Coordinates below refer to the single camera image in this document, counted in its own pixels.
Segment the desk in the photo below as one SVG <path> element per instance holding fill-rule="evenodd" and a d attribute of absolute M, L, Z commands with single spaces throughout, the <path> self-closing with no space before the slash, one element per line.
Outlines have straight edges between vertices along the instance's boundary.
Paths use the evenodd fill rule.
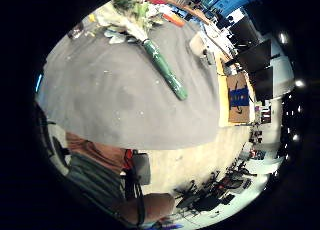
<path fill-rule="evenodd" d="M 163 0 L 168 4 L 174 5 L 175 7 L 181 8 L 182 10 L 190 13 L 192 16 L 199 18 L 205 24 L 210 24 L 211 21 L 204 15 L 204 13 L 199 9 L 191 9 L 189 6 L 183 6 L 177 2 L 177 0 Z"/>

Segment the green wrapping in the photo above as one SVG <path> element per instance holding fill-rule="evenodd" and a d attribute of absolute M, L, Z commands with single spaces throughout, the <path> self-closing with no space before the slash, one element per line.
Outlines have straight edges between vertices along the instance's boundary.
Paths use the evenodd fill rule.
<path fill-rule="evenodd" d="M 162 54 L 159 52 L 158 47 L 149 39 L 143 42 L 143 46 L 146 52 L 152 57 L 159 73 L 166 80 L 172 91 L 180 100 L 185 100 L 188 96 L 186 89 L 172 73 L 170 66 L 168 65 Z"/>

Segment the ceiling light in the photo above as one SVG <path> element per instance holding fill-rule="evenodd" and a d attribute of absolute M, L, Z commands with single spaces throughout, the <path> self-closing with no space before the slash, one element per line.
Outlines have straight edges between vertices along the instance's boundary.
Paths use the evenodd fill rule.
<path fill-rule="evenodd" d="M 282 44 L 288 43 L 288 35 L 285 34 L 285 33 L 280 33 L 280 34 L 279 34 L 279 39 L 280 39 L 280 42 L 281 42 Z"/>
<path fill-rule="evenodd" d="M 305 86 L 304 82 L 301 81 L 301 80 L 296 80 L 295 84 L 296 84 L 297 87 L 304 87 Z"/>
<path fill-rule="evenodd" d="M 38 81 L 37 81 L 37 85 L 36 85 L 36 92 L 38 92 L 38 90 L 39 90 L 39 85 L 40 85 L 41 79 L 42 79 L 42 74 L 40 74 L 38 77 Z"/>
<path fill-rule="evenodd" d="M 293 141 L 299 141 L 299 136 L 298 136 L 298 134 L 293 135 L 292 140 L 293 140 Z"/>

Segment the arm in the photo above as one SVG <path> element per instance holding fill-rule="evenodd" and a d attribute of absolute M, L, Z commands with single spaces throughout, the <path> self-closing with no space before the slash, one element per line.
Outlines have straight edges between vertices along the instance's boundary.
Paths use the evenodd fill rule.
<path fill-rule="evenodd" d="M 168 193 L 151 193 L 143 196 L 145 205 L 144 223 L 155 222 L 172 213 L 174 198 Z M 112 209 L 132 224 L 138 222 L 137 199 L 115 204 Z"/>

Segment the gray table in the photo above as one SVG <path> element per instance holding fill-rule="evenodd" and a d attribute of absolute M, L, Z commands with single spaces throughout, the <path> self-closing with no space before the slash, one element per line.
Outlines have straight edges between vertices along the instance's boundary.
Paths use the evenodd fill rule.
<path fill-rule="evenodd" d="M 136 149 L 177 149 L 213 141 L 219 123 L 216 66 L 193 55 L 198 26 L 165 22 L 149 33 L 188 98 L 179 101 L 138 44 L 102 34 L 65 36 L 47 57 L 36 98 L 48 118 L 91 141 Z"/>

